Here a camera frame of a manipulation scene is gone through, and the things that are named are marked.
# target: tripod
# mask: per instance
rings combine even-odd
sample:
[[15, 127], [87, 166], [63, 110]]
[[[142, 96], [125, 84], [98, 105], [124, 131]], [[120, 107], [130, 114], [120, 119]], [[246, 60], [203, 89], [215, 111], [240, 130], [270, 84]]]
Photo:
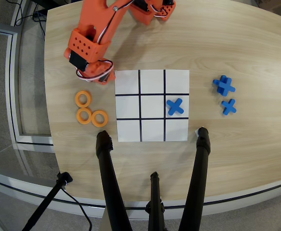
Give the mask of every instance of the tripod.
[[[198, 231], [201, 222], [211, 145], [207, 129], [200, 128], [198, 135], [194, 168], [179, 231]], [[100, 132], [96, 140], [96, 155], [99, 160], [111, 229], [113, 231], [132, 231], [112, 165], [111, 150], [113, 150], [111, 137], [106, 131]], [[146, 212], [149, 213], [149, 231], [167, 231], [164, 223], [165, 209], [161, 202], [159, 181], [157, 172], [152, 173], [151, 201], [146, 206]]]

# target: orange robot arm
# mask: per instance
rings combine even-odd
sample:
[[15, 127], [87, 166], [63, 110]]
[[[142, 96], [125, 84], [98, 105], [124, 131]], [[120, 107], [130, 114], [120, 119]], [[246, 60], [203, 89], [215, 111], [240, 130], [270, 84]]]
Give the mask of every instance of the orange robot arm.
[[175, 8], [173, 0], [84, 0], [80, 21], [69, 39], [65, 57], [80, 79], [107, 84], [115, 79], [114, 64], [104, 57], [122, 17], [131, 7], [135, 18], [149, 25], [153, 17], [166, 21]]

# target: black cable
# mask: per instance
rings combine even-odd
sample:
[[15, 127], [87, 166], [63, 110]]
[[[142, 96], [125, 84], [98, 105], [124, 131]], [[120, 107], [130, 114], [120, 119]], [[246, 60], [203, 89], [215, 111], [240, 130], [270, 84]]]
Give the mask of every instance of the black cable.
[[43, 29], [43, 26], [42, 26], [41, 20], [40, 20], [39, 7], [38, 7], [38, 5], [37, 5], [36, 3], [35, 3], [35, 8], [36, 8], [37, 13], [38, 13], [38, 19], [39, 19], [39, 23], [40, 23], [40, 29], [42, 30], [43, 38], [44, 38], [44, 41], [45, 41], [45, 36], [46, 36], [46, 34], [45, 34], [44, 29]]
[[259, 4], [258, 4], [257, 0], [255, 0], [255, 2], [256, 2], [256, 4], [257, 4], [257, 6], [260, 8], [260, 6], [259, 6]]
[[20, 19], [18, 19], [18, 20], [15, 22], [15, 26], [20, 26], [20, 25], [22, 24], [23, 21], [21, 21], [21, 23], [20, 23], [19, 25], [17, 24], [17, 22], [18, 22], [19, 20], [23, 20], [24, 18], [31, 17], [32, 15], [33, 15], [33, 14], [28, 15], [28, 16], [26, 16], [26, 17], [21, 17]]
[[81, 206], [81, 204], [80, 204], [74, 197], [72, 197], [70, 194], [68, 194], [66, 191], [64, 191], [63, 188], [61, 188], [61, 190], [62, 190], [66, 195], [68, 195], [70, 198], [72, 198], [72, 199], [79, 205], [79, 207], [80, 207], [81, 210], [82, 210], [82, 213], [83, 213], [84, 216], [87, 218], [87, 220], [88, 220], [88, 222], [89, 222], [89, 224], [90, 224], [89, 231], [91, 231], [91, 230], [92, 230], [92, 222], [90, 221], [90, 219], [89, 219], [89, 217], [87, 216], [86, 212], [83, 210], [83, 207]]
[[12, 2], [12, 1], [9, 1], [9, 0], [6, 0], [8, 3], [11, 3], [11, 4], [16, 4], [16, 5], [19, 5], [19, 9], [18, 11], [20, 10], [20, 14], [21, 14], [21, 20], [23, 19], [23, 10], [21, 8], [21, 4], [19, 4], [18, 2]]

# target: black tripod leg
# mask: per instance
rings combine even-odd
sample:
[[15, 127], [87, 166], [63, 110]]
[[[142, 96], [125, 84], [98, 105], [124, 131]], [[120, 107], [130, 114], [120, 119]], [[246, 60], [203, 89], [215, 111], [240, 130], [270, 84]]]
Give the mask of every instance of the black tripod leg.
[[62, 174], [58, 174], [58, 180], [57, 184], [51, 189], [51, 191], [48, 193], [48, 195], [45, 197], [45, 199], [42, 201], [42, 203], [39, 205], [39, 207], [35, 210], [35, 212], [32, 214], [32, 216], [29, 218], [28, 222], [26, 223], [25, 227], [22, 231], [29, 231], [33, 228], [33, 226], [36, 224], [36, 222], [40, 219], [43, 212], [47, 208], [47, 206], [50, 204], [50, 202], [54, 199], [54, 197], [57, 195], [59, 190], [62, 186], [67, 185], [67, 183], [70, 183], [73, 181], [72, 177], [67, 173], [64, 172]]
[[111, 229], [113, 231], [132, 231], [118, 186], [110, 151], [112, 141], [106, 131], [97, 135], [96, 155], [100, 165], [101, 178]]
[[179, 231], [198, 231], [200, 228], [211, 145], [207, 129], [200, 128], [198, 134], [193, 174]]
[[149, 213], [148, 231], [165, 231], [164, 205], [161, 203], [160, 179], [157, 172], [151, 174], [151, 201], [146, 206]]

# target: tic-tac-toe board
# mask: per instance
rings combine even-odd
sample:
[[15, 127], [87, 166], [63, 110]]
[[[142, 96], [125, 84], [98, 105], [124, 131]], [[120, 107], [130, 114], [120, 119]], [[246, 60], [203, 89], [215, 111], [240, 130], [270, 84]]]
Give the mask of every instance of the tic-tac-toe board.
[[116, 71], [115, 93], [119, 142], [187, 141], [189, 70]]

